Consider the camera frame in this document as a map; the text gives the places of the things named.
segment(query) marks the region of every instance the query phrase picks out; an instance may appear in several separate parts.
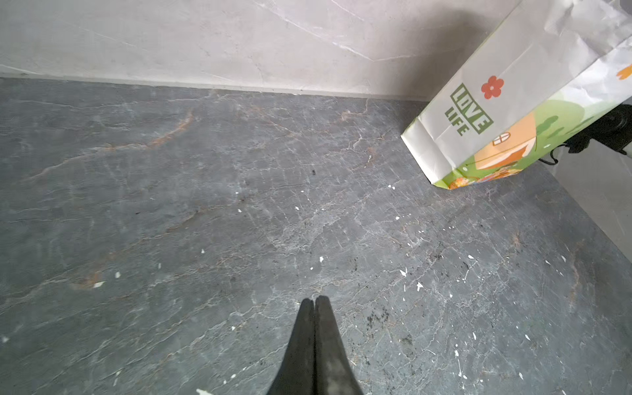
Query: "black object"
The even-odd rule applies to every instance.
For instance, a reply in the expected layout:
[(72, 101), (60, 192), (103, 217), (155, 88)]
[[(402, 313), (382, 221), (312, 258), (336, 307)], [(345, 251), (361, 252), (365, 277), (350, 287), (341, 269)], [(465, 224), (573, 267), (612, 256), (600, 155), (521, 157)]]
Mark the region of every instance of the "black object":
[(328, 297), (301, 302), (268, 395), (362, 395)]
[(632, 142), (632, 106), (621, 104), (602, 116), (590, 126), (566, 141), (569, 154), (588, 148), (590, 139), (608, 146), (623, 155), (623, 148)]

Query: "marble tile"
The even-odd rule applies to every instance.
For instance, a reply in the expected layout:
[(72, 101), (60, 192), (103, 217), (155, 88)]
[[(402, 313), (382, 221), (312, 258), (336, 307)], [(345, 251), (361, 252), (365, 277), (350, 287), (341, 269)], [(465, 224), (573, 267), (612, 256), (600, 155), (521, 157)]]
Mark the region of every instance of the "marble tile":
[(632, 266), (541, 166), (454, 191), (420, 104), (5, 79), (0, 393), (263, 394), (304, 297), (365, 394), (620, 394)]
[(518, 0), (0, 3), (0, 73), (430, 100)]

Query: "red flower graphic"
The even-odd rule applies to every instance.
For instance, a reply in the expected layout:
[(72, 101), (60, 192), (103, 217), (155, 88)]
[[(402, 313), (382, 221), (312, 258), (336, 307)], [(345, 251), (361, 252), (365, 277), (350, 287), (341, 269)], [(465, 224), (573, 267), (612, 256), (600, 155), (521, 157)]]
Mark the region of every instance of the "red flower graphic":
[(480, 88), (481, 92), (485, 94), (486, 99), (491, 99), (492, 96), (498, 97), (501, 95), (501, 88), (505, 85), (505, 81), (500, 78), (496, 78), (495, 75), (489, 77), (487, 83), (484, 83)]

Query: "white paper bag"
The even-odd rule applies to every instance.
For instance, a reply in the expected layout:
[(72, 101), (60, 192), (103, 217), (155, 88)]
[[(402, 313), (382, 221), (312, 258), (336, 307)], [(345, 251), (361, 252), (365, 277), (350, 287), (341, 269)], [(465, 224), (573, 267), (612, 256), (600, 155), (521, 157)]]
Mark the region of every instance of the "white paper bag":
[(523, 0), (402, 134), (434, 185), (520, 172), (632, 95), (618, 1)]

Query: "black cable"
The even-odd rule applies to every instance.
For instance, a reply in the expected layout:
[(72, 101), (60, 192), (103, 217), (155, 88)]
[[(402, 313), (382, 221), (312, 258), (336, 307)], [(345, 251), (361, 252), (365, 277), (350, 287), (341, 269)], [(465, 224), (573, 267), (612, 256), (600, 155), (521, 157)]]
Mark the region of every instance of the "black cable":
[[(557, 147), (555, 147), (555, 148), (559, 148), (559, 147), (568, 147), (568, 145), (566, 145), (566, 144), (560, 144), (560, 145), (558, 145), (558, 146), (557, 146)], [(553, 148), (553, 149), (551, 150), (551, 152), (549, 153), (549, 154), (550, 154), (550, 156), (551, 156), (551, 159), (553, 159), (553, 162), (545, 161), (544, 159), (538, 159), (538, 161), (540, 161), (540, 162), (542, 162), (542, 163), (546, 163), (546, 164), (548, 164), (549, 166), (555, 166), (556, 164), (558, 164), (558, 163), (559, 163), (559, 160), (557, 160), (557, 159), (553, 156), (553, 152), (555, 152), (555, 148)]]

